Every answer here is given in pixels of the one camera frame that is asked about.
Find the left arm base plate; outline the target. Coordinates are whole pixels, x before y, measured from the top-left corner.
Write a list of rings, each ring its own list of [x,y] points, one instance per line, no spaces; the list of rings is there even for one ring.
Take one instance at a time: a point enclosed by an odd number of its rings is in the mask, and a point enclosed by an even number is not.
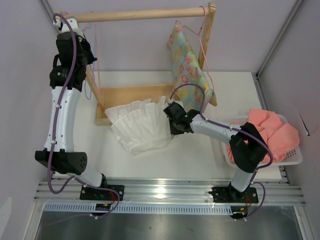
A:
[[[125,186],[124,185],[109,185],[110,189],[116,191],[120,196],[120,201],[123,200],[124,193],[125,193]],[[114,201],[116,202],[117,196],[112,191],[106,190],[97,190],[90,187],[82,187],[80,196],[80,200],[88,200],[88,201]]]

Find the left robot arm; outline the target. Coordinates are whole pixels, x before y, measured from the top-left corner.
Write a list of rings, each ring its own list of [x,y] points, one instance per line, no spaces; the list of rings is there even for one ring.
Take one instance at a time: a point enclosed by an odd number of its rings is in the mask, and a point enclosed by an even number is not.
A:
[[[86,78],[87,65],[96,61],[88,41],[76,33],[57,35],[58,54],[49,74],[52,88],[52,110],[48,137],[43,150],[35,152],[35,160],[49,172],[77,178],[91,187],[97,200],[108,196],[106,177],[88,166],[85,152],[74,150],[76,108]]]

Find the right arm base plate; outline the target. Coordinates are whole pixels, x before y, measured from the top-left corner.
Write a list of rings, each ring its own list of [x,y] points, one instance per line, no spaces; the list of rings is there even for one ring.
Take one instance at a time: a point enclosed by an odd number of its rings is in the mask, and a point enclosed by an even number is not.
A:
[[[259,202],[256,188],[250,186],[243,192],[239,192],[231,184],[228,186],[214,186],[208,193],[212,195],[214,203],[245,204],[247,200],[250,200],[253,204]]]

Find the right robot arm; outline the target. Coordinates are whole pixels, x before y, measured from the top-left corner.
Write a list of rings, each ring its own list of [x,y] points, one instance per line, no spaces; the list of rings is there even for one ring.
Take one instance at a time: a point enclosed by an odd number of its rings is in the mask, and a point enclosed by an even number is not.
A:
[[[258,165],[266,155],[273,155],[252,123],[235,125],[206,118],[200,111],[188,112],[177,102],[170,103],[166,114],[172,135],[201,134],[216,139],[230,147],[236,171],[228,185],[229,202],[239,202],[246,197]]]

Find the white pleated skirt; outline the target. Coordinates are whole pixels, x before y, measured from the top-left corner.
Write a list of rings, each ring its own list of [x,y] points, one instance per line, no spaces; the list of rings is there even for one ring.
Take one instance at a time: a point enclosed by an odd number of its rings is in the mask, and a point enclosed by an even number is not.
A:
[[[170,123],[164,109],[166,97],[157,102],[137,100],[104,111],[111,122],[116,140],[131,154],[137,155],[153,149],[161,149],[177,142],[180,136],[171,134]]]

